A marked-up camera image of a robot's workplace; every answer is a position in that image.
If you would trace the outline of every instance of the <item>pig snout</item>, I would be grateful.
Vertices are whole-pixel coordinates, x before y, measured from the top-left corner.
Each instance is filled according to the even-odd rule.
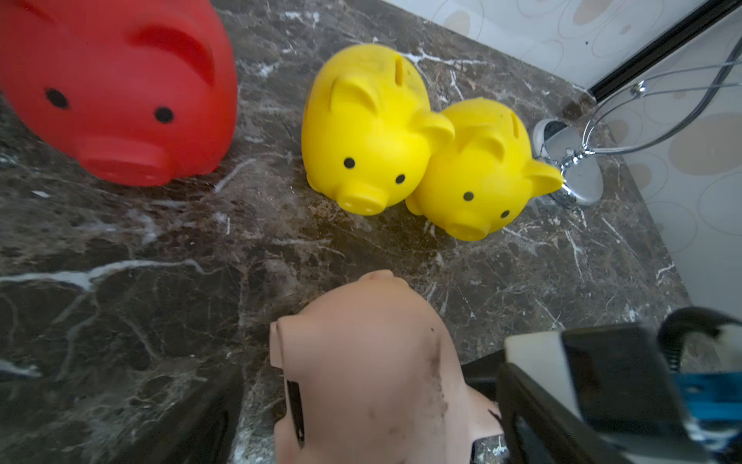
[[[342,209],[357,215],[377,215],[389,202],[384,190],[354,181],[342,185],[336,196]]]
[[[92,175],[127,186],[161,186],[175,177],[175,162],[162,148],[137,140],[82,137],[75,158]]]
[[[476,215],[460,212],[446,221],[446,232],[463,241],[477,241],[490,233],[489,224]]]

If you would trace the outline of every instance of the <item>yellow piggy bank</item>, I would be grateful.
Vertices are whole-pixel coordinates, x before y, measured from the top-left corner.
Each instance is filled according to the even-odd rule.
[[[477,241],[507,226],[531,197],[564,183],[536,161],[525,126],[507,106],[465,100],[443,111],[456,139],[435,153],[407,208],[459,240]]]
[[[411,62],[381,45],[355,45],[325,63],[306,101],[306,179],[341,208],[376,215],[413,192],[431,153],[453,136]]]

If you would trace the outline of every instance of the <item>faucet base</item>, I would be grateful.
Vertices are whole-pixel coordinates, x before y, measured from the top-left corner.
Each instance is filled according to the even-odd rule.
[[[562,121],[539,121],[531,129],[533,157],[562,168],[564,186],[551,196],[567,208],[592,206],[603,196],[603,173],[595,157],[586,157],[570,168],[563,168],[567,150],[582,145],[582,135]]]

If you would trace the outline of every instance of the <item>black trim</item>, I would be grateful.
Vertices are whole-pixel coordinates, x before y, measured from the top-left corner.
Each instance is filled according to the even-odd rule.
[[[462,365],[464,382],[488,399],[497,401],[497,370],[504,363],[505,350],[500,350]]]
[[[598,102],[608,98],[741,5],[742,0],[707,1],[591,87],[590,93]]]
[[[299,448],[304,447],[304,411],[301,407],[301,391],[297,382],[286,381],[286,390],[289,392],[289,412],[294,422],[296,440]]]
[[[513,464],[631,464],[515,364],[497,370],[497,402]]]

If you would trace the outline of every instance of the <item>blue part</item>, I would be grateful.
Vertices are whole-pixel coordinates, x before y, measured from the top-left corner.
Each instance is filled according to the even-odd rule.
[[[742,421],[742,372],[672,374],[690,414],[703,421]]]

